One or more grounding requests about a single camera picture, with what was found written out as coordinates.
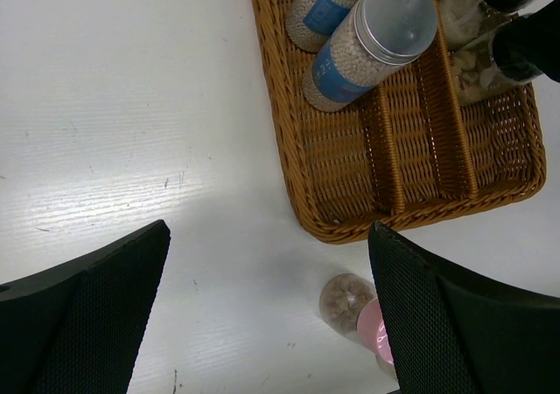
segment plastic bottle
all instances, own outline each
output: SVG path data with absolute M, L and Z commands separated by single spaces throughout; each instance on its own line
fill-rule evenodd
M 291 41 L 309 53 L 316 53 L 358 0 L 294 0 L 286 31 Z
M 332 329 L 374 352 L 381 369 L 396 379 L 389 338 L 372 282 L 352 273 L 338 275 L 323 289 L 319 310 Z
M 560 81 L 560 0 L 497 28 L 451 57 L 463 106 L 526 84 L 541 74 Z
M 532 0 L 440 0 L 447 46 L 454 51 L 497 26 Z
M 304 74 L 305 99 L 334 112 L 416 60 L 438 30 L 432 0 L 359 0 Z

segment blue label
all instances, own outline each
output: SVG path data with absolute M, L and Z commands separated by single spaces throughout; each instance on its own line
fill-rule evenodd
M 319 35 L 330 37 L 349 12 L 350 9 L 333 0 L 317 0 L 305 16 L 304 25 Z
M 313 62 L 315 86 L 333 102 L 349 103 L 364 95 L 373 86 L 357 86 L 347 81 L 336 69 L 331 57 L 331 40 L 318 52 Z

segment clear plastic bottle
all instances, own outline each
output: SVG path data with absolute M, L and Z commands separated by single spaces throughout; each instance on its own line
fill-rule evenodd
M 381 369 L 396 379 L 389 338 L 372 282 L 352 273 L 338 275 L 323 289 L 319 311 L 336 332 L 374 352 Z
M 532 0 L 439 0 L 447 46 L 454 51 L 511 20 Z
M 334 112 L 416 60 L 438 30 L 432 0 L 359 0 L 303 78 L 305 99 Z
M 546 73 L 557 81 L 560 62 L 560 0 L 533 15 L 518 18 L 464 46 L 451 57 L 462 106 L 529 83 Z

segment silver bottle cap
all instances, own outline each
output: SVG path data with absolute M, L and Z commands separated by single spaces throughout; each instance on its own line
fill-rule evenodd
M 360 0 L 354 15 L 364 49 L 390 65 L 409 64 L 420 57 L 438 31 L 433 0 Z

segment scratch on table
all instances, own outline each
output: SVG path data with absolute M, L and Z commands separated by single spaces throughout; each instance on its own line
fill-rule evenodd
M 221 385 L 224 383 L 224 379 L 226 379 L 225 377 L 223 377 L 220 382 L 218 383 L 218 385 L 216 385 L 216 388 L 214 388 L 212 390 L 212 392 L 218 392 L 218 390 L 220 389 Z
M 172 394 L 176 394 L 177 393 L 177 370 L 175 369 L 175 381 L 173 382 L 173 393 Z
M 134 152 L 132 152 L 129 156 L 129 160 L 126 161 L 126 166 L 124 167 L 125 170 L 129 169 L 129 165 L 130 165 L 130 161 L 132 160 L 132 157 L 134 156 Z
M 266 378 L 264 378 L 264 381 L 262 381 L 261 386 L 259 388 L 262 388 L 266 384 L 266 382 L 269 380 L 271 375 L 272 374 L 269 374 Z

